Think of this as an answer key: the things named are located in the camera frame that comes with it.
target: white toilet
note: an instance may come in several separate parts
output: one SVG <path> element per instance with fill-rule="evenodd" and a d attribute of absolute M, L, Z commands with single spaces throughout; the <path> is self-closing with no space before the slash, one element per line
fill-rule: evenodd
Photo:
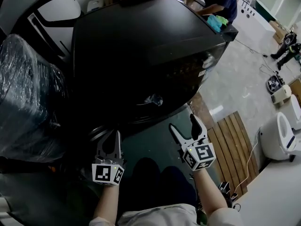
<path fill-rule="evenodd" d="M 301 108 L 295 95 L 285 102 L 279 109 L 288 119 L 291 128 L 294 130 L 301 129 Z"/>
<path fill-rule="evenodd" d="M 260 128 L 263 153 L 274 160 L 286 160 L 290 155 L 301 156 L 301 139 L 293 134 L 291 125 L 282 112 L 278 112 Z"/>

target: wooden pallet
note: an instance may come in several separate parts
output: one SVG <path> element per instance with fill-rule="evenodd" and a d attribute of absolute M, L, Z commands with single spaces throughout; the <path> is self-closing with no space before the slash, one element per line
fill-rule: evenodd
<path fill-rule="evenodd" d="M 257 163 L 252 154 L 252 145 L 246 133 L 245 126 L 238 114 L 227 116 L 208 130 L 208 137 L 212 142 L 217 160 L 214 167 L 221 181 L 230 182 L 231 191 L 237 188 L 238 197 L 247 192 L 247 185 L 258 175 Z M 248 175 L 248 179 L 239 185 Z"/>

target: plastic wrap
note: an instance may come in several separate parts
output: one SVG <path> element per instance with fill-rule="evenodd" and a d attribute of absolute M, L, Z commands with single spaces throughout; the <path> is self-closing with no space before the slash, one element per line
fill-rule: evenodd
<path fill-rule="evenodd" d="M 33 162 L 62 157 L 62 73 L 12 34 L 0 48 L 0 156 Z"/>

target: floor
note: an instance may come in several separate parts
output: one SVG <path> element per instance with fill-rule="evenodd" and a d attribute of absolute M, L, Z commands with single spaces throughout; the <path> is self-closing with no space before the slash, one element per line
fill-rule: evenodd
<path fill-rule="evenodd" d="M 259 44 L 243 29 L 236 28 L 239 30 L 237 40 L 256 51 L 269 55 L 278 50 L 278 44 L 272 37 Z M 277 62 L 272 58 L 268 57 L 265 61 L 272 70 L 277 69 Z M 230 113 L 239 112 L 253 146 L 259 127 L 277 111 L 266 89 L 266 81 L 272 72 L 262 64 L 265 62 L 261 54 L 251 53 L 249 48 L 235 40 L 199 91 L 215 122 Z M 289 84 L 301 74 L 300 68 L 292 59 L 282 67 L 279 75 Z M 254 153 L 260 168 L 265 160 L 260 142 Z"/>

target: person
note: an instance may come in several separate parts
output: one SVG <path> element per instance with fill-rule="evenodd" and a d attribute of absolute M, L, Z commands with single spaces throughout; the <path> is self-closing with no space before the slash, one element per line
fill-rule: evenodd
<path fill-rule="evenodd" d="M 194 0 L 187 0 L 189 6 Z M 205 8 L 198 11 L 199 15 L 216 14 L 226 18 L 231 24 L 237 16 L 237 0 L 204 0 Z"/>
<path fill-rule="evenodd" d="M 194 171 L 193 176 L 208 217 L 207 224 L 242 226 L 239 212 L 227 207 L 206 169 Z M 118 212 L 122 213 L 119 226 L 197 225 L 196 192 L 177 167 L 167 167 L 160 174 L 152 159 L 143 158 L 135 165 L 132 178 L 127 183 L 129 187 L 120 186 L 120 195 L 119 186 L 104 187 L 89 226 L 113 226 Z"/>
<path fill-rule="evenodd" d="M 285 52 L 288 51 L 286 56 L 284 56 L 279 62 L 277 62 L 278 70 L 281 70 L 281 67 L 290 61 L 293 57 L 299 54 L 300 44 L 297 43 L 297 35 L 291 31 L 284 36 L 283 43 L 280 49 L 275 54 L 271 54 L 271 57 L 275 60 L 279 59 Z"/>

